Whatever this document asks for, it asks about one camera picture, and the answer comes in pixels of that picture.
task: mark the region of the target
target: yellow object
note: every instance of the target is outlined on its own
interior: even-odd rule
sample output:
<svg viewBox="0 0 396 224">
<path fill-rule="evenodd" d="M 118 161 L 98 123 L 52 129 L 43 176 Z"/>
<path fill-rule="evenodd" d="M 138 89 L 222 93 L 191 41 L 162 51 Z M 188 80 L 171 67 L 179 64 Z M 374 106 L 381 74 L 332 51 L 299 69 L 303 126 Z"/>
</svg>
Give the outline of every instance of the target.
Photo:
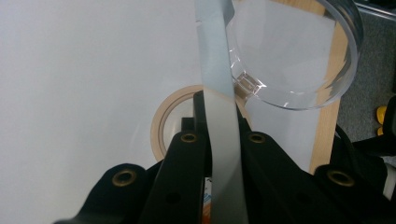
<svg viewBox="0 0 396 224">
<path fill-rule="evenodd" d="M 382 129 L 382 127 L 380 127 L 377 131 L 376 131 L 376 135 L 382 135 L 384 134 L 384 130 Z"/>
<path fill-rule="evenodd" d="M 376 110 L 376 119 L 378 120 L 378 122 L 380 124 L 384 124 L 384 118 L 385 118 L 385 112 L 386 111 L 387 111 L 387 107 L 386 106 L 380 106 Z"/>
</svg>

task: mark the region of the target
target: black machine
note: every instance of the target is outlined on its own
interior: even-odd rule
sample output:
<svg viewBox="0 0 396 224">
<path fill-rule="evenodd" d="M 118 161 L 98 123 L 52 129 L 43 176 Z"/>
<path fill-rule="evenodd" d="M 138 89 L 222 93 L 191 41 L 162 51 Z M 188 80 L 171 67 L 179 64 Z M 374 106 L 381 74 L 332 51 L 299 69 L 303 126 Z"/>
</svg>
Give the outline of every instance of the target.
<svg viewBox="0 0 396 224">
<path fill-rule="evenodd" d="M 193 118 L 182 119 L 182 131 L 163 161 L 147 170 L 132 164 L 111 168 L 79 213 L 56 224 L 202 223 L 212 160 L 201 91 L 194 94 L 193 104 Z M 396 104 L 396 97 L 390 104 Z M 386 122 L 393 126 L 386 140 L 380 140 L 388 154 L 396 154 L 396 145 L 388 145 L 395 143 L 396 122 L 390 119 L 395 108 L 387 111 Z M 381 175 L 373 172 L 381 173 L 383 162 L 356 151 L 341 131 L 334 140 L 332 164 L 310 175 L 269 135 L 251 131 L 239 112 L 238 118 L 249 223 L 396 223 L 395 203 L 382 195 Z M 374 170 L 356 171 L 362 164 Z"/>
</svg>

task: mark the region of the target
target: petri dish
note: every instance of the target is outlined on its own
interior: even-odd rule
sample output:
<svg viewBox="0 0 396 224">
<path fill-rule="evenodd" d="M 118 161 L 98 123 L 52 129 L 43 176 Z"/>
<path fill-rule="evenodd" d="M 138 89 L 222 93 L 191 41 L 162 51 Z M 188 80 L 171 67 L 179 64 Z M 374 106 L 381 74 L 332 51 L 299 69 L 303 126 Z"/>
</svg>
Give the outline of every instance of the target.
<svg viewBox="0 0 396 224">
<path fill-rule="evenodd" d="M 234 1 L 227 27 L 237 94 L 305 110 L 330 104 L 356 74 L 362 24 L 353 1 Z"/>
</svg>

